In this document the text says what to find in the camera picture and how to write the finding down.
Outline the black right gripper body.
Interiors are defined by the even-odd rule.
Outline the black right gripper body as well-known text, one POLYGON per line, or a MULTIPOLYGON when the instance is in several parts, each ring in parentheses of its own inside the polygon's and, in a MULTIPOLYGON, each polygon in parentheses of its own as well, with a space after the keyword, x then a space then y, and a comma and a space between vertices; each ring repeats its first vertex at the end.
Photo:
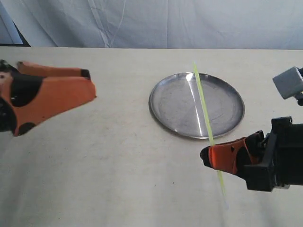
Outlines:
POLYGON ((238 176, 247 189, 271 192, 303 184, 303 125, 292 117, 274 118, 270 133, 258 131, 241 142, 248 159, 239 163, 238 176))

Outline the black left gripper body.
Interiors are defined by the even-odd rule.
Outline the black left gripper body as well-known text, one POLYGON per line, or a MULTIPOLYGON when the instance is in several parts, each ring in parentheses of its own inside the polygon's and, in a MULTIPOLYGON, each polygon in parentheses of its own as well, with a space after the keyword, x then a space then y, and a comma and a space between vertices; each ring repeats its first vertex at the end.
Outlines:
POLYGON ((28 132, 35 123, 21 123, 17 109, 25 107, 38 95, 43 76, 20 73, 5 60, 0 61, 0 131, 28 132))

